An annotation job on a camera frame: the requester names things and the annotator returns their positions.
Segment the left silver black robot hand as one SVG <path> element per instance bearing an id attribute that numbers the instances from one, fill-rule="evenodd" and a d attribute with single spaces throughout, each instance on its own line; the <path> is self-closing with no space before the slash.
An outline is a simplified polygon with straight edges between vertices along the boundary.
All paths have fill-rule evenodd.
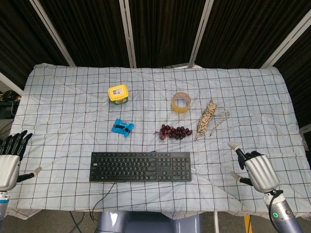
<path id="1" fill-rule="evenodd" d="M 19 170 L 28 141 L 33 134 L 27 130 L 10 135 L 0 142 L 0 191 L 12 190 L 17 183 L 36 177 L 42 170 L 37 167 L 28 174 L 20 175 Z"/>

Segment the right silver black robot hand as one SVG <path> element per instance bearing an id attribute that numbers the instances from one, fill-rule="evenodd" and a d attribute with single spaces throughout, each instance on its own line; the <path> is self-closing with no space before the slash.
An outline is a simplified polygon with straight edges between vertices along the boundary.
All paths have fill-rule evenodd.
<path id="1" fill-rule="evenodd" d="M 235 180 L 253 186 L 260 193 L 270 193 L 279 186 L 279 178 L 266 155 L 257 151 L 244 153 L 232 142 L 229 142 L 228 146 L 237 154 L 240 168 L 245 169 L 248 174 L 245 178 L 234 171 L 230 172 Z"/>

